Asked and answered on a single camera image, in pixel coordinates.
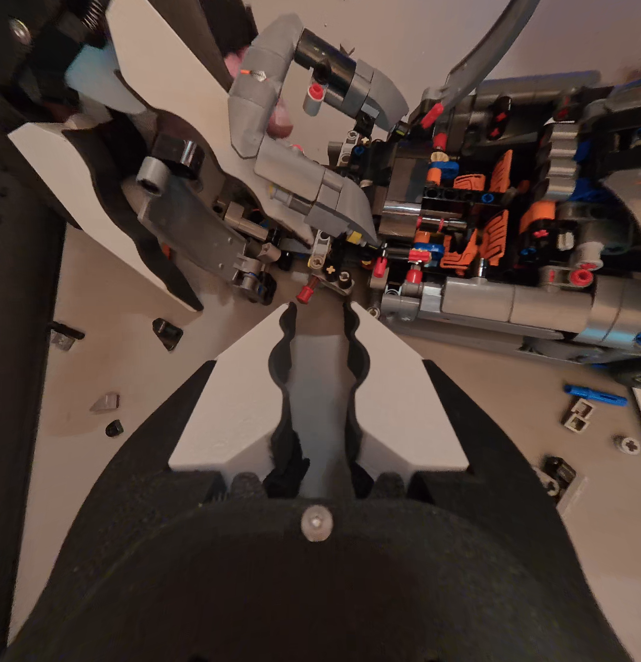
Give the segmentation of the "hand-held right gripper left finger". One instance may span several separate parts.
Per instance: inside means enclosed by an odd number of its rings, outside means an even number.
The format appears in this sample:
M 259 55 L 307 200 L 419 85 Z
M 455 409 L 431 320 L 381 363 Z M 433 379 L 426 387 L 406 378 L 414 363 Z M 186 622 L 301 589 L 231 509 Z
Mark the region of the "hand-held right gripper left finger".
M 290 352 L 296 321 L 297 306 L 283 304 L 217 356 L 169 457 L 172 471 L 217 471 L 229 484 L 241 473 L 263 481 L 275 469 L 271 439 L 287 376 L 274 376 L 270 359 L 282 342 Z

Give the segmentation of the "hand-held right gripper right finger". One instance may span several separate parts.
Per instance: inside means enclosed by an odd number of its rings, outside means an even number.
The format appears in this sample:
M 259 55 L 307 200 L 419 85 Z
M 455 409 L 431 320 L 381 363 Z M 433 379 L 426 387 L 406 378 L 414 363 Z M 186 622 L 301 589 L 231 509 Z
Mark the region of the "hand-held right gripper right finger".
M 344 304 L 349 395 L 345 444 L 358 482 L 462 472 L 469 460 L 422 357 L 357 302 Z

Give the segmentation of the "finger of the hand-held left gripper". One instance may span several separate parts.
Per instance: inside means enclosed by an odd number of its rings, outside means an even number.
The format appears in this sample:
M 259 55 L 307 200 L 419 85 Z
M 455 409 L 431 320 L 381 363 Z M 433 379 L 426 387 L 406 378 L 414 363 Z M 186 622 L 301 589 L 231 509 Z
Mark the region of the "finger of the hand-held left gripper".
M 269 181 L 255 173 L 253 160 L 241 158 L 230 138 L 228 92 L 192 53 L 149 1 L 111 1 L 107 23 L 122 77 L 153 109 L 190 124 L 209 156 L 226 176 L 240 181 L 261 211 L 311 244 L 303 216 L 269 196 Z
M 84 46 L 64 81 L 79 94 L 79 108 L 64 122 L 29 122 L 8 138 L 79 229 L 185 309 L 203 305 L 159 238 L 138 218 L 123 183 L 147 156 L 132 115 L 146 108 L 119 80 L 113 44 Z

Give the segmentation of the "black and grey lego piece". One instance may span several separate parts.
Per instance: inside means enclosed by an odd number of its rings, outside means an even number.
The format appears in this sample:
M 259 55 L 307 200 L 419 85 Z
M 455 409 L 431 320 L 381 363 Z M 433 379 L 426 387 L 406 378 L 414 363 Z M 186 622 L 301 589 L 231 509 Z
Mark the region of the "black and grey lego piece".
M 204 159 L 204 150 L 197 142 L 159 133 L 142 161 L 136 183 L 147 194 L 159 197 L 172 176 L 198 181 Z

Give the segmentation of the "grey lego car model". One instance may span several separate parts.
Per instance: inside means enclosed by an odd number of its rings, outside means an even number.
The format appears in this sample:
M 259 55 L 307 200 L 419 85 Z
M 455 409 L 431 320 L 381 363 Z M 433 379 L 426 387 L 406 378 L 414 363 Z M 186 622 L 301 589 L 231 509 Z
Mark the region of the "grey lego car model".
M 176 252 L 269 305 L 273 270 L 306 258 L 302 287 L 348 294 L 367 271 L 369 312 L 405 334 L 516 336 L 515 350 L 603 364 L 641 388 L 641 78 L 598 71 L 488 79 L 539 1 L 509 1 L 408 113 L 391 80 L 295 14 L 253 39 L 228 92 L 234 150 L 300 213 L 311 244 L 261 211 L 205 153 L 140 220 Z M 283 98 L 290 137 L 267 134 Z

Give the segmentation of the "black lego connector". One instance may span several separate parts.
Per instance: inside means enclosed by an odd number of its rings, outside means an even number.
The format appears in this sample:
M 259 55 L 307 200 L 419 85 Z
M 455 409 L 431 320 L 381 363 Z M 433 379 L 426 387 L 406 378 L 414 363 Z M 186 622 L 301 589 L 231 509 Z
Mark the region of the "black lego connector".
M 49 344 L 62 352 L 70 351 L 76 342 L 82 341 L 86 336 L 83 331 L 58 321 L 51 321 L 48 330 Z

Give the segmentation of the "dark grey lego connector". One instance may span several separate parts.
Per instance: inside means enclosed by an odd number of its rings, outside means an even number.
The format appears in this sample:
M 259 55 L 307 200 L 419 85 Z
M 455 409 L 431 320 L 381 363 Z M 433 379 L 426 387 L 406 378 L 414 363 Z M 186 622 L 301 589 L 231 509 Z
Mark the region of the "dark grey lego connector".
M 577 479 L 577 471 L 563 458 L 554 455 L 544 456 L 542 471 L 557 484 L 557 496 L 563 494 Z

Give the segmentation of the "blue lego pin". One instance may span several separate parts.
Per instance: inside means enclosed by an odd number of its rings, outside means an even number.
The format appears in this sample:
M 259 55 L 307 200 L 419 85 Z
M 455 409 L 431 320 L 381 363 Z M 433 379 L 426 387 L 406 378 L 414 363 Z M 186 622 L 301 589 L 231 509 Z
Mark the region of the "blue lego pin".
M 604 391 L 594 390 L 589 387 L 581 387 L 578 385 L 563 385 L 564 393 L 572 397 L 591 402 L 601 402 L 604 404 L 611 404 L 615 407 L 626 407 L 629 404 L 628 398 L 619 396 Z

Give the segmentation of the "person's left hand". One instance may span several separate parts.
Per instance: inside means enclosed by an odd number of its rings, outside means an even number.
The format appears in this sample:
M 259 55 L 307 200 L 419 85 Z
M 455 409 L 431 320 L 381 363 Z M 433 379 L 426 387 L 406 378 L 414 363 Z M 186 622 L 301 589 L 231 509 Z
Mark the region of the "person's left hand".
M 244 46 L 235 52 L 229 52 L 224 57 L 226 68 L 233 79 L 238 77 L 243 68 L 243 59 L 249 46 Z M 267 126 L 267 134 L 273 138 L 285 139 L 290 137 L 293 129 L 289 110 L 283 98 L 279 97 L 275 109 L 272 111 Z

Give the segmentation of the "light grey lego bracket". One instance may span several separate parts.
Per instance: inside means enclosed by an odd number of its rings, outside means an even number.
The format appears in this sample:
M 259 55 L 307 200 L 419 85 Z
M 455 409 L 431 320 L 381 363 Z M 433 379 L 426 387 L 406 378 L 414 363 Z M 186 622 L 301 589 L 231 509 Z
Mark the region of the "light grey lego bracket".
M 575 434 L 582 434 L 589 427 L 595 411 L 592 402 L 583 398 L 576 399 L 562 419 L 562 425 Z

